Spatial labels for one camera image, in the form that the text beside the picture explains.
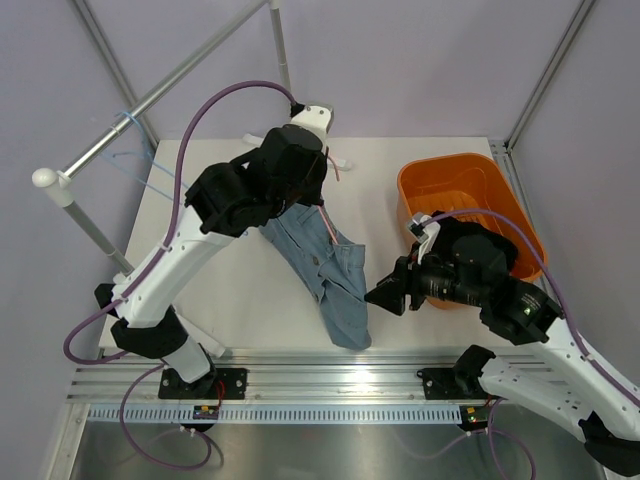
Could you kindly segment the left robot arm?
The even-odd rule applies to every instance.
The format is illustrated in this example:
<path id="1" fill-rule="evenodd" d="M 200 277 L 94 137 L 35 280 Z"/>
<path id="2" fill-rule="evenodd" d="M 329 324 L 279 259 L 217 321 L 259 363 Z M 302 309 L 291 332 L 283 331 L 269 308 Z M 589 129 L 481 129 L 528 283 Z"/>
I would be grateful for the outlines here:
<path id="1" fill-rule="evenodd" d="M 159 359 L 195 398 L 216 385 L 209 355 L 186 331 L 172 305 L 192 277 L 246 230 L 265 225 L 296 203 L 320 201 L 327 174 L 328 130 L 290 122 L 271 129 L 261 145 L 208 166 L 185 194 L 160 243 L 129 275 L 99 285 L 99 306 L 117 321 L 116 345 Z"/>

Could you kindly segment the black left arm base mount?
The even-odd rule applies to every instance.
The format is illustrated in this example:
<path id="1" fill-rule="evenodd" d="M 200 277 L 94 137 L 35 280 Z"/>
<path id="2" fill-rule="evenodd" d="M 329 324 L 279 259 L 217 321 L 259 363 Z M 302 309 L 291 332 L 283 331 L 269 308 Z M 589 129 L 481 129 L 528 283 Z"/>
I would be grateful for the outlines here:
<path id="1" fill-rule="evenodd" d="M 217 367 L 213 376 L 187 383 L 174 369 L 165 369 L 158 397 L 163 400 L 244 400 L 248 373 L 245 368 Z"/>

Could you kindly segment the black skirt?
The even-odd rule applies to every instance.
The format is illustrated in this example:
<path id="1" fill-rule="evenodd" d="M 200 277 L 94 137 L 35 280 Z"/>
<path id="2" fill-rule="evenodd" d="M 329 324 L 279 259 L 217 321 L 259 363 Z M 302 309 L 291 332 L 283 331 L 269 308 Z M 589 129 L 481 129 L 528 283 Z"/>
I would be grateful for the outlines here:
<path id="1" fill-rule="evenodd" d="M 479 260 L 488 265 L 499 266 L 511 272 L 518 257 L 518 249 L 513 242 L 492 232 L 479 223 L 463 222 L 446 218 L 439 222 L 438 234 L 433 251 L 446 260 Z"/>

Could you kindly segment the blue wire hanger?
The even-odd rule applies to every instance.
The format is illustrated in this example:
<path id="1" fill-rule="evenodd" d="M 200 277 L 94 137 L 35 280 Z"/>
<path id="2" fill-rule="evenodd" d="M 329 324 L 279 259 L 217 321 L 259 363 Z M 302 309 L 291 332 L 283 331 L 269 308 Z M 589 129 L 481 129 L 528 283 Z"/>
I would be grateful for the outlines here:
<path id="1" fill-rule="evenodd" d="M 108 164 L 110 164 L 111 166 L 116 168 L 118 171 L 120 171 L 121 173 L 125 174 L 126 176 L 132 178 L 136 182 L 143 185 L 145 188 L 150 189 L 151 191 L 159 194 L 160 196 L 166 198 L 169 201 L 173 201 L 174 196 L 172 194 L 162 191 L 161 189 L 151 185 L 147 180 L 144 180 L 140 176 L 137 176 L 132 171 L 126 169 L 125 167 L 123 167 L 117 162 L 119 158 L 124 158 L 124 157 L 142 159 L 145 162 L 147 162 L 152 168 L 160 170 L 162 173 L 171 177 L 172 179 L 175 178 L 175 173 L 173 171 L 169 170 L 167 167 L 162 166 L 155 160 L 155 154 L 151 150 L 150 137 L 145 132 L 141 122 L 136 117 L 134 117 L 131 113 L 126 111 L 119 112 L 117 116 L 124 117 L 125 119 L 128 119 L 133 123 L 140 137 L 141 150 L 140 151 L 120 151 L 120 152 L 106 151 L 104 153 L 101 153 L 100 157 L 104 159 Z"/>

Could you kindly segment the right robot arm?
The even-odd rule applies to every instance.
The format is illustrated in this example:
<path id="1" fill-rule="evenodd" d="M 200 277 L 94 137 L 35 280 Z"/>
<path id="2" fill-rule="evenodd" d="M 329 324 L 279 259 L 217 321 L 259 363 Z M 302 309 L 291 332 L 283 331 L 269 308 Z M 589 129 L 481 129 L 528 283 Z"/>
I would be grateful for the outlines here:
<path id="1" fill-rule="evenodd" d="M 517 257 L 505 237 L 451 214 L 416 214 L 415 241 L 365 300 L 401 316 L 438 299 L 476 307 L 491 333 L 523 347 L 563 376 L 564 389 L 510 366 L 472 345 L 451 369 L 465 396 L 488 394 L 555 423 L 600 465 L 623 477 L 639 473 L 639 388 L 579 333 L 559 298 L 511 271 Z"/>

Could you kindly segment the pink wire hanger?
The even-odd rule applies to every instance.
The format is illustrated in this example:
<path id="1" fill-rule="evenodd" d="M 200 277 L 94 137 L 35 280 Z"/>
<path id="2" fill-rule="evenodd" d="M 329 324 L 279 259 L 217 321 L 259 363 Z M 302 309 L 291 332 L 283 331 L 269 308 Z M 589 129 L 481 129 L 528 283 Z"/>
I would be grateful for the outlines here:
<path id="1" fill-rule="evenodd" d="M 338 170 L 335 159 L 331 156 L 329 152 L 329 149 L 326 149 L 326 157 L 327 157 L 328 176 L 331 176 L 333 178 L 332 182 L 335 185 L 338 185 L 341 180 L 340 172 Z M 334 193 L 334 190 L 335 190 L 334 187 L 331 187 L 329 189 L 330 200 L 327 201 L 326 199 L 324 199 L 323 204 L 318 207 L 318 210 L 320 212 L 321 219 L 324 222 L 324 225 L 327 229 L 330 242 L 333 243 L 334 245 L 337 245 L 339 243 L 337 229 L 335 228 L 334 221 L 331 219 L 330 214 L 328 213 L 328 210 L 330 209 L 330 207 L 335 204 L 335 200 L 333 200 L 332 198 L 332 194 Z"/>

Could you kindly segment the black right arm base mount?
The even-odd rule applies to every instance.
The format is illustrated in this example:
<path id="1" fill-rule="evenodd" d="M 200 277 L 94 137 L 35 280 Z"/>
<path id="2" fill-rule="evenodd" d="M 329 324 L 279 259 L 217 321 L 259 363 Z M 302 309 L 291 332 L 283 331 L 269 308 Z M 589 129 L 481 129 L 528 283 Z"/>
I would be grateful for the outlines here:
<path id="1" fill-rule="evenodd" d="M 423 368 L 416 372 L 426 400 L 487 400 L 487 393 L 474 377 L 453 368 Z"/>

